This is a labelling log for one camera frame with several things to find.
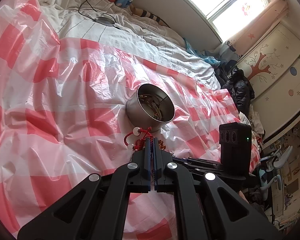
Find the round steel tin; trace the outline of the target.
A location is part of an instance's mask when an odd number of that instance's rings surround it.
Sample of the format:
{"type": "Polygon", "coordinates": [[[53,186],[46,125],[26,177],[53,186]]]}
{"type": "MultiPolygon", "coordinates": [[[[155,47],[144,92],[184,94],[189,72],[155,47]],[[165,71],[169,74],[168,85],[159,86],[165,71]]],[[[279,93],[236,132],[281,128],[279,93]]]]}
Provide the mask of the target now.
{"type": "Polygon", "coordinates": [[[134,126],[156,132],[174,119],[175,107],[162,89],[144,83],[126,102],[126,115],[134,126]]]}

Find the black puffer jacket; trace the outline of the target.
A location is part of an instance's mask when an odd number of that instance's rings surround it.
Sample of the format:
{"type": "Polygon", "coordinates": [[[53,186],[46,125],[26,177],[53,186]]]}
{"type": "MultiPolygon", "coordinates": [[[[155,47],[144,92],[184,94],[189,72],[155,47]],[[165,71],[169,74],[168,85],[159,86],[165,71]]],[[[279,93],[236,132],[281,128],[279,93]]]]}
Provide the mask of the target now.
{"type": "Polygon", "coordinates": [[[255,98],[255,92],[243,70],[234,66],[230,73],[226,74],[221,67],[218,67],[215,69],[215,76],[221,89],[227,89],[230,93],[237,110],[248,117],[250,103],[255,98]]]}

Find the red white checkered plastic sheet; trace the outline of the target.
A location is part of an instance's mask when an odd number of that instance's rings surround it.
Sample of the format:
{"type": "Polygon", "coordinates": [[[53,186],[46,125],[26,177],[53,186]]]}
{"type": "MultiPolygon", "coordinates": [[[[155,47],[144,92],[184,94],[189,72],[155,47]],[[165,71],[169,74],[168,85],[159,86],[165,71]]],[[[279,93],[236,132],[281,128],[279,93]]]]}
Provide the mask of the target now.
{"type": "Polygon", "coordinates": [[[243,120],[226,90],[96,41],[60,38],[38,0],[0,2],[0,220],[14,236],[88,174],[129,162],[125,104],[164,90],[174,119],[157,131],[180,158],[218,161],[220,124],[243,120]]]}

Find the blue plastic bag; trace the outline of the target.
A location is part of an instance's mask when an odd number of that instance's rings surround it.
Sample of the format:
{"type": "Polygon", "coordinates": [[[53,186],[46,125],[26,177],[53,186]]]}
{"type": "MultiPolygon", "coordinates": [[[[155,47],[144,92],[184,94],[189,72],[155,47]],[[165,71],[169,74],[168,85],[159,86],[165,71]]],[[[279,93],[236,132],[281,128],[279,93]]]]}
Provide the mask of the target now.
{"type": "Polygon", "coordinates": [[[221,62],[218,61],[210,52],[200,52],[191,46],[191,44],[184,38],[185,41],[185,49],[189,54],[197,56],[201,58],[204,62],[210,64],[213,68],[217,68],[220,66],[221,62]]]}

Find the wardrobe with tree decal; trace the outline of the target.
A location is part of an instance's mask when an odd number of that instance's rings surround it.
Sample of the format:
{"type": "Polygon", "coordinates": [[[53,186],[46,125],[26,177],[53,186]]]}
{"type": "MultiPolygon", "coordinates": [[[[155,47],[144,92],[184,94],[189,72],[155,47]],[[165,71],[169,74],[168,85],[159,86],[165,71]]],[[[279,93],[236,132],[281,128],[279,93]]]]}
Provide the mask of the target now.
{"type": "Polygon", "coordinates": [[[300,112],[300,40],[278,24],[237,66],[253,87],[251,104],[270,140],[300,112]]]}

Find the round grey charger pad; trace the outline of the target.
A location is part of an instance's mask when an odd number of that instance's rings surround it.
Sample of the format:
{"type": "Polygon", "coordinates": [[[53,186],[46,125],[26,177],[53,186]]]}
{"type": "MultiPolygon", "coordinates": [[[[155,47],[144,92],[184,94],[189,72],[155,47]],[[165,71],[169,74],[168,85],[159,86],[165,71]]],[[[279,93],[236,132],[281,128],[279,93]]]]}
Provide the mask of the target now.
{"type": "Polygon", "coordinates": [[[103,17],[103,16],[95,18],[95,22],[99,23],[99,24],[102,24],[102,25],[105,25],[105,26],[108,26],[108,27],[113,27],[115,25],[114,20],[109,19],[107,17],[103,17]]]}

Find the striped pillow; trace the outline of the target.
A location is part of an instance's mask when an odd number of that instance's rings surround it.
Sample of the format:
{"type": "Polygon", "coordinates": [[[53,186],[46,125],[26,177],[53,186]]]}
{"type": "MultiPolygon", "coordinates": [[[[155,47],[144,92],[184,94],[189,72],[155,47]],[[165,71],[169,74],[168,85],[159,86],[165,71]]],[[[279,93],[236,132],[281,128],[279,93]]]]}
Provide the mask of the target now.
{"type": "Polygon", "coordinates": [[[159,16],[154,15],[146,10],[143,9],[139,9],[134,7],[134,5],[130,4],[129,8],[132,12],[133,15],[139,16],[139,17],[147,17],[150,18],[152,20],[154,20],[155,22],[157,22],[159,25],[161,26],[165,26],[165,27],[170,27],[164,20],[162,20],[159,16]]]}

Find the white striped duvet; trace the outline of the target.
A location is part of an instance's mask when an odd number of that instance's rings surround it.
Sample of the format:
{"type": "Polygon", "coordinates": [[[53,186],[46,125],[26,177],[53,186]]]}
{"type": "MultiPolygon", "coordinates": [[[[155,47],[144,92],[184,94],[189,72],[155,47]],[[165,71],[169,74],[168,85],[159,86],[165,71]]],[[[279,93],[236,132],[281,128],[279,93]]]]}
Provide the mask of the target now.
{"type": "Polygon", "coordinates": [[[213,67],[189,54],[184,39],[168,27],[132,15],[108,0],[38,0],[60,38],[92,40],[185,74],[212,90],[221,88],[213,67]],[[97,17],[115,21],[113,27],[95,22],[97,17]]]}

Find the right cartoon curtain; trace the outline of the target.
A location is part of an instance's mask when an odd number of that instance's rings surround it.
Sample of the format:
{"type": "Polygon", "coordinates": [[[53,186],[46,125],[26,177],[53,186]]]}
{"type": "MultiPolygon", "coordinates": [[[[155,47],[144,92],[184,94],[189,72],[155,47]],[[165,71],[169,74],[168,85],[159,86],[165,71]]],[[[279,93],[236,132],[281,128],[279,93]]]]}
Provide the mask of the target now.
{"type": "Polygon", "coordinates": [[[272,0],[266,8],[241,31],[218,47],[221,64],[235,65],[257,42],[267,35],[288,13],[286,0],[272,0]]]}

